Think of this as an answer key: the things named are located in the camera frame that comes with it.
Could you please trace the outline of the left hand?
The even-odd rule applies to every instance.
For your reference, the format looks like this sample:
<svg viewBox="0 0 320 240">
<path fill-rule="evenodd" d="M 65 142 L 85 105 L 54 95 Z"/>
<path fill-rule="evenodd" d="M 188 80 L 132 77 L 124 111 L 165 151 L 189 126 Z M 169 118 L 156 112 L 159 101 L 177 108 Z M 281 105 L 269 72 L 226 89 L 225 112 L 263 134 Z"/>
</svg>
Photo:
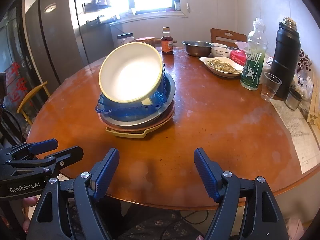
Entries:
<svg viewBox="0 0 320 240">
<path fill-rule="evenodd" d="M 25 233 L 28 233 L 29 225 L 30 225 L 30 219 L 28 217 L 29 208 L 36 206 L 38 201 L 39 199 L 36 196 L 22 199 L 22 208 L 23 208 L 23 211 L 25 211 L 25 219 L 22 224 L 22 228 L 25 231 Z"/>
</svg>

